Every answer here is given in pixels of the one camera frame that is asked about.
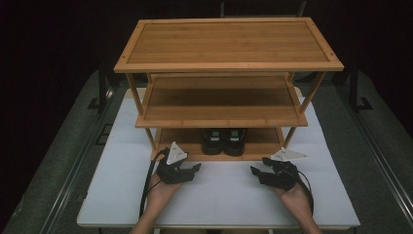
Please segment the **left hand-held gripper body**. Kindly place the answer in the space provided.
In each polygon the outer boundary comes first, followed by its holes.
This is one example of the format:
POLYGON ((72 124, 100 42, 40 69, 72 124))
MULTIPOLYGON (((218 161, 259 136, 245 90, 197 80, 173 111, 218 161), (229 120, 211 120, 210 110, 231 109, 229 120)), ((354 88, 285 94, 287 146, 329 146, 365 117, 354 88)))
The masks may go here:
POLYGON ((180 166, 188 154, 174 141, 170 148, 167 148, 167 155, 159 162, 156 174, 161 181, 166 184, 182 183, 181 176, 191 174, 189 169, 181 169, 180 166))

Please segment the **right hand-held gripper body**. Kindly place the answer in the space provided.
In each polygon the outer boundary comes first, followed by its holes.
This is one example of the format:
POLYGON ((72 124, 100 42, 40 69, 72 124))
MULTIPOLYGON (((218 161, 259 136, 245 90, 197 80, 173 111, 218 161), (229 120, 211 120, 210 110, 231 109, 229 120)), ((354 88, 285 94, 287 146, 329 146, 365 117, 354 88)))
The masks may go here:
POLYGON ((290 190, 295 184, 299 184, 307 189, 306 184, 299 175, 300 171, 291 163, 292 160, 307 158, 306 154, 282 147, 267 158, 276 161, 276 165, 269 166, 273 170, 271 173, 264 172, 267 175, 263 178, 258 178, 261 184, 281 188, 285 191, 290 190))

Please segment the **black sneaker with green accents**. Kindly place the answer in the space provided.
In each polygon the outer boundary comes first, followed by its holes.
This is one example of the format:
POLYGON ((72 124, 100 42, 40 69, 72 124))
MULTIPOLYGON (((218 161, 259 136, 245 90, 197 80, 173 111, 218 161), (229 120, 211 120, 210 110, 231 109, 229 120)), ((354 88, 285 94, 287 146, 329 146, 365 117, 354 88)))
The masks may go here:
POLYGON ((224 152, 229 156, 241 156, 244 153, 246 129, 230 129, 225 136, 224 152))
POLYGON ((218 129, 202 129, 202 151, 206 155, 217 155, 222 151, 223 138, 218 129))

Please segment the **three-tier wooden shoe rack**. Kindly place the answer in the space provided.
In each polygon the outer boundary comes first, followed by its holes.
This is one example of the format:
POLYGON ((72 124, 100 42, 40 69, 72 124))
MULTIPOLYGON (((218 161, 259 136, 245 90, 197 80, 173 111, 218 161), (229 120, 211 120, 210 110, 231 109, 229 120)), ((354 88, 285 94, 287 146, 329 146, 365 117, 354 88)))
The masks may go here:
POLYGON ((142 19, 114 70, 135 95, 135 124, 154 153, 176 142, 192 161, 206 161, 202 131, 244 129, 242 159, 259 160, 288 146, 308 124, 313 95, 299 97, 293 77, 313 72, 317 88, 343 69, 310 18, 142 19))

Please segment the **person's right hand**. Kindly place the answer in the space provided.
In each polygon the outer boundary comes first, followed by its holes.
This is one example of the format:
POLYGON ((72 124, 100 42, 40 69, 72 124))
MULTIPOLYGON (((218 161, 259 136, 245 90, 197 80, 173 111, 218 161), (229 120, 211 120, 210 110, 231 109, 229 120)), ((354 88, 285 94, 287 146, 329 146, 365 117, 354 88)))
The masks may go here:
POLYGON ((295 184, 288 191, 275 187, 272 187, 272 190, 300 225, 307 224, 313 219, 309 199, 299 184, 295 184))

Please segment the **person's left hand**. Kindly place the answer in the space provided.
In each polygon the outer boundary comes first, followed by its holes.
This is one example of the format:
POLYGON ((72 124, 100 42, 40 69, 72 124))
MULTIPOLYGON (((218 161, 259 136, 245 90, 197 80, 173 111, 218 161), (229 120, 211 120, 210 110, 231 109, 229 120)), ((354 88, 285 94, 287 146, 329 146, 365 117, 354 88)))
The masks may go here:
POLYGON ((153 174, 149 185, 150 191, 147 195, 147 205, 145 211, 143 212, 143 216, 157 218, 172 200, 174 194, 178 191, 182 184, 166 184, 161 181, 157 174, 153 174))

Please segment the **dark rectangular floor plate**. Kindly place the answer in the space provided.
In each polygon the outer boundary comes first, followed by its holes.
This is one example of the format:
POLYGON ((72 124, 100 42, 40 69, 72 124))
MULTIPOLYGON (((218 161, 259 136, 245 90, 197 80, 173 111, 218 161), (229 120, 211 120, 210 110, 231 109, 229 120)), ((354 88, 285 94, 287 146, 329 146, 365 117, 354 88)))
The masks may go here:
POLYGON ((97 139, 95 141, 95 144, 96 145, 105 145, 108 138, 109 138, 111 130, 112 130, 112 124, 105 124, 102 127, 100 133, 98 134, 97 139))

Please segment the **black metal stand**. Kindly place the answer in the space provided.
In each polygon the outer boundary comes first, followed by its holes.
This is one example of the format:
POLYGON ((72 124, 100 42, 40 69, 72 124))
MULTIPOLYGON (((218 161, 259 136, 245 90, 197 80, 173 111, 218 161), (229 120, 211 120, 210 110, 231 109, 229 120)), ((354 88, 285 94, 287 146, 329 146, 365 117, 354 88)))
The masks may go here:
POLYGON ((111 74, 109 65, 106 62, 102 62, 97 70, 97 84, 98 84, 98 97, 93 98, 88 109, 96 109, 98 113, 102 112, 106 106, 109 87, 111 86, 111 74))
POLYGON ((354 112, 361 110, 372 110, 373 107, 366 97, 357 97, 358 88, 358 67, 353 62, 350 71, 349 103, 354 112))

